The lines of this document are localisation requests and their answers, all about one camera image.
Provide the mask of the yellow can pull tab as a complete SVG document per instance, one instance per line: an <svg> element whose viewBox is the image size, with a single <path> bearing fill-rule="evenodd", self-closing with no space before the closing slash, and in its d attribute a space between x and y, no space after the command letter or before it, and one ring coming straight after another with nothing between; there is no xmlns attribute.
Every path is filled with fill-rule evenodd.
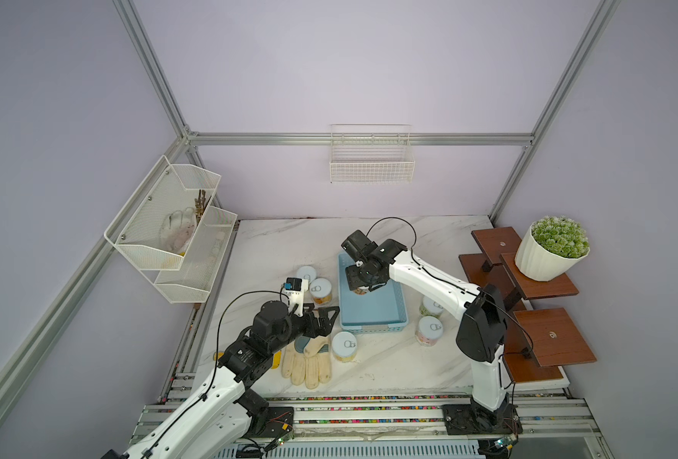
<svg viewBox="0 0 678 459"><path fill-rule="evenodd" d="M352 361L358 350L358 341L351 332L342 331L337 333L331 341L331 351L340 363Z"/></svg>

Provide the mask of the orange can pull tab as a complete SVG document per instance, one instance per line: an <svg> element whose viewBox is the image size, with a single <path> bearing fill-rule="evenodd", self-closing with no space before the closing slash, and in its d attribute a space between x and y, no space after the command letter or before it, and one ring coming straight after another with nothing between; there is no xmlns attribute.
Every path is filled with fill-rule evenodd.
<svg viewBox="0 0 678 459"><path fill-rule="evenodd" d="M317 277L310 283L310 295L316 305L329 304L333 299L332 293L332 284L327 278Z"/></svg>

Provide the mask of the pink can pull tab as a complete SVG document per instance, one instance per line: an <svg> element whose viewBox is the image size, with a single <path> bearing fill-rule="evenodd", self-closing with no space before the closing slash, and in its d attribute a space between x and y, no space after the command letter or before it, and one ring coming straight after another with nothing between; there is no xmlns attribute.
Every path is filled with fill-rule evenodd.
<svg viewBox="0 0 678 459"><path fill-rule="evenodd" d="M434 346L443 335L443 324L437 317L424 316L419 319L415 332L421 345Z"/></svg>

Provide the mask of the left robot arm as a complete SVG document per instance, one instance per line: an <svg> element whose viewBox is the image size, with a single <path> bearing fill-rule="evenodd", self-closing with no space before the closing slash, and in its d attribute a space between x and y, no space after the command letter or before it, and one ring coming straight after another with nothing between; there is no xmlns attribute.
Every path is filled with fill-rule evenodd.
<svg viewBox="0 0 678 459"><path fill-rule="evenodd" d="M274 354L296 339L329 336L339 312L337 306L266 302L197 392L139 443L104 456L211 458L248 432L264 430L269 403L252 386L272 367Z"/></svg>

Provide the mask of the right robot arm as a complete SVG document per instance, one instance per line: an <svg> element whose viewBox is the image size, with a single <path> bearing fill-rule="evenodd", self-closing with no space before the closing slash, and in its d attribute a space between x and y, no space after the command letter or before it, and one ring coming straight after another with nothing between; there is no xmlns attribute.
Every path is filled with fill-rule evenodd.
<svg viewBox="0 0 678 459"><path fill-rule="evenodd" d="M352 290L371 292L392 280L430 298L459 321L456 344L472 361L472 405L499 414L509 402L502 377L509 322L499 289L452 277L398 241L378 244L359 229L341 248L354 262L346 269Z"/></svg>

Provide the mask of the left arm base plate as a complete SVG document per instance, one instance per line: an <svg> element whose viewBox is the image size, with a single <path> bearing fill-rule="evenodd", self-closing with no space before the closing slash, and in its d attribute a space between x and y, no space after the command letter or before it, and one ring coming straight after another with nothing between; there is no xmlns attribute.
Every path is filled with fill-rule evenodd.
<svg viewBox="0 0 678 459"><path fill-rule="evenodd" d="M268 407L252 417L245 438L274 439L291 432L294 421L294 407Z"/></svg>

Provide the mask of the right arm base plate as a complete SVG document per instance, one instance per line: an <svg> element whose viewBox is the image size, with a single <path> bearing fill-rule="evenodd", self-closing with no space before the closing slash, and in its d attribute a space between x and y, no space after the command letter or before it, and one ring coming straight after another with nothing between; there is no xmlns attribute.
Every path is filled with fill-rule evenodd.
<svg viewBox="0 0 678 459"><path fill-rule="evenodd" d="M507 435L523 431L516 407L507 402L495 411L481 405L443 405L442 419L449 435Z"/></svg>

